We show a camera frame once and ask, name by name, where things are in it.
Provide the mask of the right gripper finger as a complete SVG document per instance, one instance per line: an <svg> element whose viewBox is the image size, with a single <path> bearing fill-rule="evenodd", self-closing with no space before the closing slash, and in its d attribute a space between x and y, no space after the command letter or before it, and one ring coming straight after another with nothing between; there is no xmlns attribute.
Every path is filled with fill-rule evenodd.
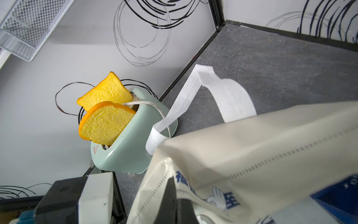
<svg viewBox="0 0 358 224"><path fill-rule="evenodd" d="M167 181L160 204L160 224L198 224L192 201L176 196L174 177Z"/></svg>

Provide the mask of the blue beige takeout bag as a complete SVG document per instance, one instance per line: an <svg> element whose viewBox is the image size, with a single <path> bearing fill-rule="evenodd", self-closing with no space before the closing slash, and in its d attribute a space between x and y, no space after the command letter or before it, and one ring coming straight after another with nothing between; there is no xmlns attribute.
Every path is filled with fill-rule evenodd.
<svg viewBox="0 0 358 224"><path fill-rule="evenodd" d="M209 89L223 124L177 137L168 128ZM160 224L169 178L199 224L355 224L358 103L299 105L257 115L247 91L195 65L168 115L146 142L151 163L127 218Z"/></svg>

